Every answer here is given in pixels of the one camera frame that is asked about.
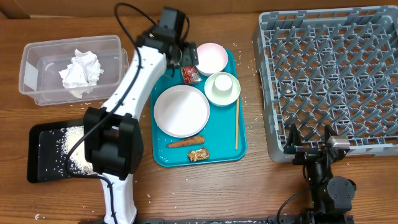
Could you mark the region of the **black plastic tray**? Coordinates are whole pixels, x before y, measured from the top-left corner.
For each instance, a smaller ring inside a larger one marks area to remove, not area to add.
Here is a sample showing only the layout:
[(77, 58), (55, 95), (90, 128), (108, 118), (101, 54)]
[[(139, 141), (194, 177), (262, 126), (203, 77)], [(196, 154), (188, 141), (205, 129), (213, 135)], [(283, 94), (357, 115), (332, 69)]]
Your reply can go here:
[(37, 124), (29, 132), (27, 180), (31, 183), (68, 179), (70, 174), (96, 175), (85, 159), (81, 143), (71, 156), (68, 153), (84, 135), (81, 119)]

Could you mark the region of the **brown nut cluster snack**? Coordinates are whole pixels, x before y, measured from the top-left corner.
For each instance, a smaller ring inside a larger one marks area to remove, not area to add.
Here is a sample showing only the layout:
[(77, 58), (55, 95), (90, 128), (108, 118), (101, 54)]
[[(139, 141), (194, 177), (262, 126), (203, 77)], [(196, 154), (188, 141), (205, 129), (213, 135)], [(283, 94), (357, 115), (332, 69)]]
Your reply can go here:
[(210, 157), (210, 153), (206, 148), (201, 148), (196, 151), (190, 151), (188, 158), (191, 162), (206, 160)]

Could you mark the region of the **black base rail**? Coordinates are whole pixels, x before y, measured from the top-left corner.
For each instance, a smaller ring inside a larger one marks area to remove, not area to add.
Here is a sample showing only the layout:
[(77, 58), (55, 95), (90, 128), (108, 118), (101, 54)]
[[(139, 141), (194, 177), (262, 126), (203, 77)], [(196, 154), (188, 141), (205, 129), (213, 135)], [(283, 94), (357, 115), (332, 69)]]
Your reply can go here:
[[(79, 224), (105, 224), (104, 221), (81, 221)], [(164, 220), (161, 218), (154, 219), (140, 219), (134, 221), (138, 224), (277, 224), (277, 218), (275, 216), (269, 216), (265, 219), (260, 218), (235, 218), (235, 219), (188, 219), (188, 220)], [(306, 223), (304, 220), (300, 220), (299, 215), (281, 215), (281, 224), (298, 224)], [(344, 223), (342, 221), (316, 221), (315, 223)], [(355, 221), (352, 216), (347, 217), (347, 223), (354, 224)]]

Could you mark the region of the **grey dishwasher rack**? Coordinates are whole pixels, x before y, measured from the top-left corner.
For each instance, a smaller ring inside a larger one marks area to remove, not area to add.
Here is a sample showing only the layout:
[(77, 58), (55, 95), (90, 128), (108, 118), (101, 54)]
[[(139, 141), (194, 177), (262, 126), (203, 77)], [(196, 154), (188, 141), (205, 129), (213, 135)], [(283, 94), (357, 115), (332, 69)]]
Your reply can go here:
[(331, 126), (352, 156), (397, 154), (396, 6), (263, 12), (253, 41), (273, 161), (292, 124), (305, 146)]

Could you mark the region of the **clear plastic bin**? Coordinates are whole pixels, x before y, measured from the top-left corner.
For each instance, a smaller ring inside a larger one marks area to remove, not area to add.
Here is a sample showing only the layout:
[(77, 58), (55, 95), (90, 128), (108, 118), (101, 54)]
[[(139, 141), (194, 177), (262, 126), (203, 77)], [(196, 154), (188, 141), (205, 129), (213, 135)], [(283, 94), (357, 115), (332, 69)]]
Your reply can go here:
[[(60, 72), (71, 64), (75, 50), (97, 56), (104, 72), (95, 86), (63, 86)], [(34, 42), (24, 47), (19, 92), (33, 98), (39, 106), (107, 99), (117, 89), (128, 66), (127, 52), (116, 35)]]

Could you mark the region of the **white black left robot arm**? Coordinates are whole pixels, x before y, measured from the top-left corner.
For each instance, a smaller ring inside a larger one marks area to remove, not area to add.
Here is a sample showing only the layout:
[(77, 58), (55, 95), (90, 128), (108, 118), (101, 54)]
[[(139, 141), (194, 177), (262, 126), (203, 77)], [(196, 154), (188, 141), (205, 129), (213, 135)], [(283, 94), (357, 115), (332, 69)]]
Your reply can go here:
[(122, 82), (100, 108), (84, 118), (85, 159), (100, 179), (106, 205), (104, 223), (134, 223), (133, 175), (144, 151), (139, 118), (158, 79), (168, 68), (198, 63), (195, 45), (181, 26), (154, 25), (134, 41), (134, 56)]

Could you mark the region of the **teal serving tray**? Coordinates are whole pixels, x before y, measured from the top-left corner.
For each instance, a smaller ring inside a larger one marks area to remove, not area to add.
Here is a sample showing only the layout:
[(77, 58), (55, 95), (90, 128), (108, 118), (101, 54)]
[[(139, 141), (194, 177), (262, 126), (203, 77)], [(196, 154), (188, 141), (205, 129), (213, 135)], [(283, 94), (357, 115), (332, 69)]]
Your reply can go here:
[[(210, 118), (206, 126), (199, 132), (205, 137), (205, 143), (196, 146), (168, 148), (167, 144), (178, 141), (178, 138), (165, 134), (154, 119), (154, 105), (159, 95), (166, 89), (182, 85), (183, 79), (180, 70), (176, 70), (171, 78), (172, 71), (167, 70), (153, 87), (150, 94), (150, 116), (152, 128), (152, 152), (156, 163), (164, 167), (192, 166), (240, 160), (246, 153), (248, 142), (246, 139), (243, 109), (239, 103), (239, 147), (235, 150), (236, 103), (225, 107), (210, 104)], [(190, 151), (206, 148), (210, 157), (206, 160), (191, 162), (188, 158)]]

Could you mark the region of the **wooden chopstick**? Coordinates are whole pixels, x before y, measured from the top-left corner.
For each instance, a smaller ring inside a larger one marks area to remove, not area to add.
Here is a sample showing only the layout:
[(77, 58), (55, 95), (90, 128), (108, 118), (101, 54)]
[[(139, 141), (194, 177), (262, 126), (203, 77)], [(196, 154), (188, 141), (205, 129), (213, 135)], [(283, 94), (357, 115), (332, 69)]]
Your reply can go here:
[(236, 129), (235, 129), (235, 150), (239, 147), (239, 97), (236, 100)]

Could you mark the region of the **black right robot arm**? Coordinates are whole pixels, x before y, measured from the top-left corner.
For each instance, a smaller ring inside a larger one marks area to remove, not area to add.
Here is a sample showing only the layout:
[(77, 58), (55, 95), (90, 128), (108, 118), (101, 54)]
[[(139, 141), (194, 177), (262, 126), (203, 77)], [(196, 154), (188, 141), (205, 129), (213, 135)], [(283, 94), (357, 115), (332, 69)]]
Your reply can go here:
[[(303, 167), (309, 188), (291, 196), (280, 206), (277, 223), (354, 223), (353, 217), (346, 213), (352, 209), (356, 184), (351, 179), (335, 177), (331, 170), (332, 163), (345, 158), (350, 143), (346, 137), (338, 136), (330, 125), (326, 125), (324, 130), (324, 146), (305, 147), (296, 125), (290, 125), (284, 153), (293, 154), (292, 163)], [(311, 193), (312, 208), (305, 208), (298, 215), (281, 215), (289, 202), (308, 192)]]

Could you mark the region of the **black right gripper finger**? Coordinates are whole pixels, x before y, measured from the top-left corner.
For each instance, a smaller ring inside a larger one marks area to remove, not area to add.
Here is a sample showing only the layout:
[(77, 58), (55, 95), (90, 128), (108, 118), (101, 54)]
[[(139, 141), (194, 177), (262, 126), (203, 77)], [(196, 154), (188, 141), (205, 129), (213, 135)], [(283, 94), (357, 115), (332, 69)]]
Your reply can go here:
[(330, 138), (331, 136), (335, 136), (335, 135), (336, 135), (336, 132), (335, 132), (335, 130), (334, 130), (329, 124), (327, 124), (327, 125), (325, 126), (324, 132), (325, 132), (325, 134), (324, 134), (325, 146), (328, 147), (328, 146), (329, 146), (329, 143), (328, 143), (329, 138)]
[(289, 136), (284, 146), (284, 154), (296, 154), (302, 149), (299, 131), (294, 123), (290, 125)]

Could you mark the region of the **red snack wrapper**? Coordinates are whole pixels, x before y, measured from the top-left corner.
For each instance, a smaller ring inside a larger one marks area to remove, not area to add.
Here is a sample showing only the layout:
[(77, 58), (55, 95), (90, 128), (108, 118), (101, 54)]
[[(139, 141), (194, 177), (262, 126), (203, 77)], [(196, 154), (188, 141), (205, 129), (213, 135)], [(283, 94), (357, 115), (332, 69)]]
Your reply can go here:
[(182, 67), (181, 72), (184, 84), (190, 85), (201, 82), (201, 76), (194, 66)]

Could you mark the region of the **large white plate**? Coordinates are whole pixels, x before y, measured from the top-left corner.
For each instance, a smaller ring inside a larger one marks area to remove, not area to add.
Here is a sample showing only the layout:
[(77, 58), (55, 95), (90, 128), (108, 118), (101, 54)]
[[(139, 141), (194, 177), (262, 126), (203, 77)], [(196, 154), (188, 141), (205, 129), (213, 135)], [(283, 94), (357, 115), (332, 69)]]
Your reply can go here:
[(163, 91), (155, 101), (156, 125), (169, 136), (187, 138), (198, 134), (210, 118), (210, 104), (197, 88), (176, 85)]

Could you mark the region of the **brown fried food stick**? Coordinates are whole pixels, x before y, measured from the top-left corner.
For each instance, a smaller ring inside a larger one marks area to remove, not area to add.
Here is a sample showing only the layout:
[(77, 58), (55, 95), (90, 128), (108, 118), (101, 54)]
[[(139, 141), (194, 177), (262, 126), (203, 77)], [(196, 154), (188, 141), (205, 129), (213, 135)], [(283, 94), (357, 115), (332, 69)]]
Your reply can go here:
[(185, 146), (192, 146), (192, 145), (199, 145), (205, 142), (204, 136), (192, 136), (177, 142), (171, 142), (167, 145), (168, 148), (176, 148), (176, 147), (185, 147)]

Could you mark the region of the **pink white bowl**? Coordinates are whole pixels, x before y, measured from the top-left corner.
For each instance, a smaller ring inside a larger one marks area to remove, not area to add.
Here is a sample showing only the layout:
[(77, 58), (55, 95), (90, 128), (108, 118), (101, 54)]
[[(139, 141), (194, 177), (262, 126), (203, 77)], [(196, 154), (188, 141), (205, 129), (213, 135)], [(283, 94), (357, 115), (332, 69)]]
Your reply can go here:
[(197, 70), (204, 76), (209, 77), (214, 73), (221, 72), (228, 63), (226, 50), (216, 43), (205, 43), (197, 48), (198, 65)]

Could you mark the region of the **white napkin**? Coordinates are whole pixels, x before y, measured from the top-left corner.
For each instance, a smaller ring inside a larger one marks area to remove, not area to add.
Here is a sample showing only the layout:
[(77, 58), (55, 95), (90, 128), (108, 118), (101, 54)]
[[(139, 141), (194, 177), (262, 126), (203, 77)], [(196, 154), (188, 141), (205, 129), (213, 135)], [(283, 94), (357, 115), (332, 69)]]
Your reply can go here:
[(93, 91), (90, 86), (97, 85), (103, 72), (96, 54), (91, 51), (80, 52), (76, 49), (71, 64), (67, 65), (66, 69), (59, 71), (59, 74), (63, 87), (69, 89), (74, 97), (83, 98), (84, 93)]

